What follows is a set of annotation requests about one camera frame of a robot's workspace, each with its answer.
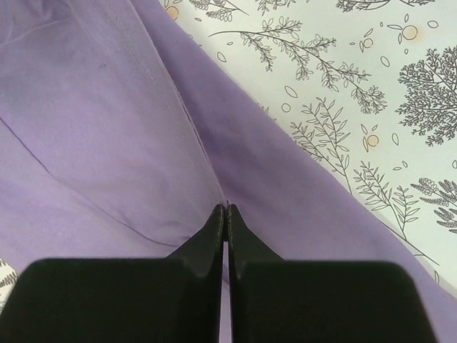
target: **purple fabric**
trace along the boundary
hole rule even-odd
[[[228,199],[287,259],[400,264],[440,342],[456,341],[457,301],[157,0],[27,3],[0,3],[14,14],[0,24],[0,253],[18,271],[164,256]]]

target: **purple cloth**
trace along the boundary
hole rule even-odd
[[[18,271],[165,256],[228,199],[287,259],[400,264],[440,342],[456,341],[457,301],[159,2],[27,3],[0,4],[0,252]]]

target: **lavender garment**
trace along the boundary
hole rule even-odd
[[[18,272],[165,256],[227,197],[287,259],[400,264],[440,342],[456,341],[456,300],[159,2],[11,0],[0,14],[0,253]]]

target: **folded fabric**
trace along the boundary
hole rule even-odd
[[[457,301],[159,2],[10,1],[6,12],[0,254],[18,272],[44,257],[165,256],[229,200],[286,259],[400,264],[440,342],[455,341]]]

